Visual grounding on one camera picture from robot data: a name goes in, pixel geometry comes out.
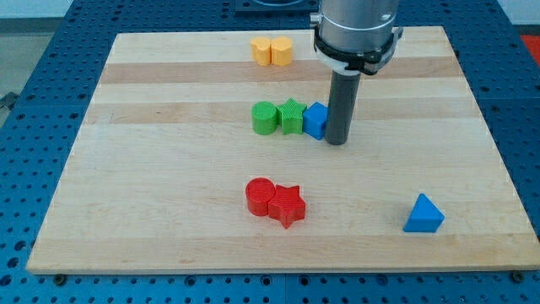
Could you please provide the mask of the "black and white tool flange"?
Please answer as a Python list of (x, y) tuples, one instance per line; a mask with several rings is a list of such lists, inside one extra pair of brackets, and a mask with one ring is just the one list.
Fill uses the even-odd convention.
[(369, 76), (377, 74), (393, 58), (398, 41), (402, 38), (403, 27), (396, 28), (389, 40), (372, 52), (343, 52), (328, 45), (319, 35), (315, 27), (313, 47), (316, 57), (334, 72), (344, 76), (354, 76), (360, 73)]

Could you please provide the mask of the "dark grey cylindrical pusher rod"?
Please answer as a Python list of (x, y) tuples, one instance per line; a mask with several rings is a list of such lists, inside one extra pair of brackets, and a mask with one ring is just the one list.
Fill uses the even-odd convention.
[(332, 73), (325, 132), (329, 144), (341, 145), (348, 140), (360, 78), (360, 74)]

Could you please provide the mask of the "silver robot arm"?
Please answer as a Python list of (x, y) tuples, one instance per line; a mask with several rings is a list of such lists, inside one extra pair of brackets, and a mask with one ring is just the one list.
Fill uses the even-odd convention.
[(332, 70), (325, 140), (348, 141), (364, 75), (375, 75), (393, 58), (403, 28), (394, 28), (397, 0), (322, 0), (310, 16), (317, 58)]

